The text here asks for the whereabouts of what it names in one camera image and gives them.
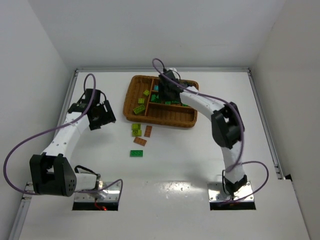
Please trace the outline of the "green lego brick bottom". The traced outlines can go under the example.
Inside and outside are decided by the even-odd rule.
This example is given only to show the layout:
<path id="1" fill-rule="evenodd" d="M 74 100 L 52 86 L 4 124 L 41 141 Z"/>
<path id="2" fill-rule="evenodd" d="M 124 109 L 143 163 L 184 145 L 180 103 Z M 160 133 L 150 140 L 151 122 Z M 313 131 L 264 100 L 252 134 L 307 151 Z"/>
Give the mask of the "green lego brick bottom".
<path id="1" fill-rule="evenodd" d="M 160 97 L 157 94 L 152 94 L 150 101 L 152 103 L 160 103 L 161 102 Z"/>

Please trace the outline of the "small lime lego brick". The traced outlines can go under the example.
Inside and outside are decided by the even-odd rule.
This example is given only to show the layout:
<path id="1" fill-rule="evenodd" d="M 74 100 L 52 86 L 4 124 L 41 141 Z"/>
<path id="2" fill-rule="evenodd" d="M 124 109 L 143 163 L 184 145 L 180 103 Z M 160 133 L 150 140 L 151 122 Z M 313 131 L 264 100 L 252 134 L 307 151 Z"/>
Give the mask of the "small lime lego brick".
<path id="1" fill-rule="evenodd" d="M 145 96 L 149 96 L 150 91 L 149 91 L 149 90 L 145 90 L 145 91 L 143 92 L 143 94 L 144 94 Z"/>

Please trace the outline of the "lime green lego brick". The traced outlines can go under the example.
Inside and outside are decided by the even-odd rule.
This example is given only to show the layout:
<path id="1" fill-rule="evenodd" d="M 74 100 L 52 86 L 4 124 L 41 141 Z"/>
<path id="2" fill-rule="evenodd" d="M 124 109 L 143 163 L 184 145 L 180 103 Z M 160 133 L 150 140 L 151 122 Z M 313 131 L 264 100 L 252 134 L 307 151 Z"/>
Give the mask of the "lime green lego brick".
<path id="1" fill-rule="evenodd" d="M 143 113 L 145 110 L 146 110 L 145 105 L 139 105 L 133 109 L 133 112 L 135 115 L 139 115 L 139 114 Z"/>

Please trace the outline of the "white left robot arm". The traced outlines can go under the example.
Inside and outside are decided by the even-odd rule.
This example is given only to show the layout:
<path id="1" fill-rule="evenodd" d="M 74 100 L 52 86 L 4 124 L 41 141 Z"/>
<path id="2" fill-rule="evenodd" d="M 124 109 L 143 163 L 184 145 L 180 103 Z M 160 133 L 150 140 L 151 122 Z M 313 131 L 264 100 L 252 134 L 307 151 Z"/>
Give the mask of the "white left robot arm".
<path id="1" fill-rule="evenodd" d="M 116 118 L 105 94 L 88 88 L 80 99 L 73 103 L 61 128 L 51 144 L 41 153 L 34 154 L 30 161 L 33 190 L 38 195 L 70 197 L 75 192 L 95 192 L 100 175 L 85 168 L 79 172 L 71 166 L 72 153 L 86 129 L 100 129 Z"/>

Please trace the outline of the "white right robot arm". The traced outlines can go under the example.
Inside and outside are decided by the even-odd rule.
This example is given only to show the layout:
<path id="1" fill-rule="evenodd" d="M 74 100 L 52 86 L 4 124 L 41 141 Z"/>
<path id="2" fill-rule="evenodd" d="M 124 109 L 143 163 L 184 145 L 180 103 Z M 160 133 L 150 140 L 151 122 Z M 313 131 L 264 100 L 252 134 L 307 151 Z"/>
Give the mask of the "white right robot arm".
<path id="1" fill-rule="evenodd" d="M 222 100 L 199 93 L 195 86 L 181 82 L 179 77 L 173 68 L 163 69 L 159 74 L 159 99 L 180 102 L 210 120 L 213 140 L 221 147 L 223 155 L 222 187 L 227 195 L 234 196 L 247 183 L 247 175 L 241 166 L 245 128 L 238 107 L 233 102 L 222 104 Z"/>

